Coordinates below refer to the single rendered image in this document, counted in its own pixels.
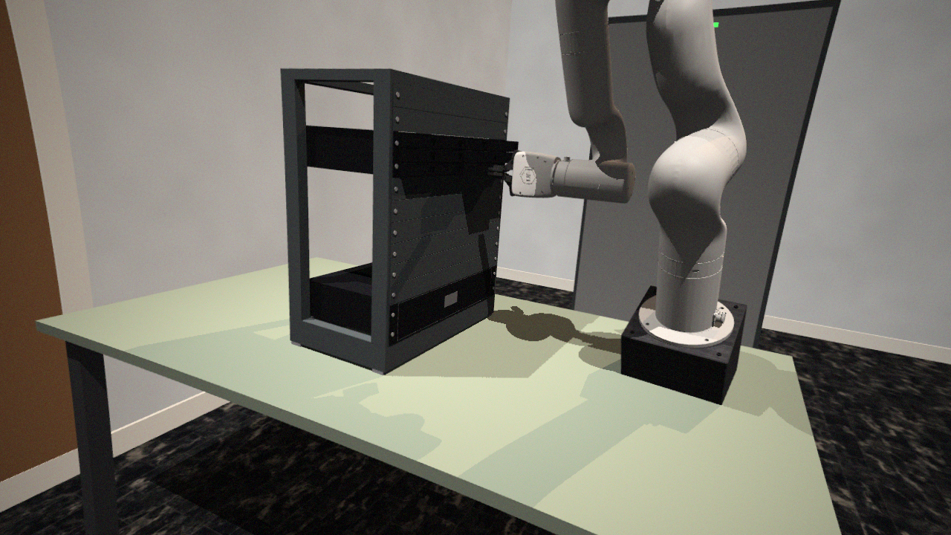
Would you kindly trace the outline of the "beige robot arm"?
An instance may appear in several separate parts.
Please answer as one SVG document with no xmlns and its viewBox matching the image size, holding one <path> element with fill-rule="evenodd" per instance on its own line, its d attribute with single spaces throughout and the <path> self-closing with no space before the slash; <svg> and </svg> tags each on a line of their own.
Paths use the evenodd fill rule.
<svg viewBox="0 0 951 535">
<path fill-rule="evenodd" d="M 592 160 L 564 157 L 554 192 L 625 204 L 635 168 L 627 163 L 626 127 L 614 105 L 608 3 L 556 0 L 568 114 L 588 132 Z M 641 305 L 639 321 L 663 343 L 709 348 L 733 333 L 733 313 L 718 302 L 727 237 L 720 202 L 747 149 L 718 63 L 713 0 L 649 0 L 646 44 L 676 142 L 649 177 L 649 203 L 661 228 L 657 294 Z"/>
</svg>

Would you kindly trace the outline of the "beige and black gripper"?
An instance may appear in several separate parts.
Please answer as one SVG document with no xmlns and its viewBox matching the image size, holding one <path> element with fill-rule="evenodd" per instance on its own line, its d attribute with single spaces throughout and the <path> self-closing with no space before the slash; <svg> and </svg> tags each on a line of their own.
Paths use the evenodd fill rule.
<svg viewBox="0 0 951 535">
<path fill-rule="evenodd" d="M 559 160 L 553 155 L 513 150 L 512 160 L 507 165 L 488 167 L 488 174 L 505 181 L 510 187 L 510 196 L 553 198 L 556 196 L 554 172 Z M 507 174 L 510 170 L 513 170 L 513 176 Z"/>
</svg>

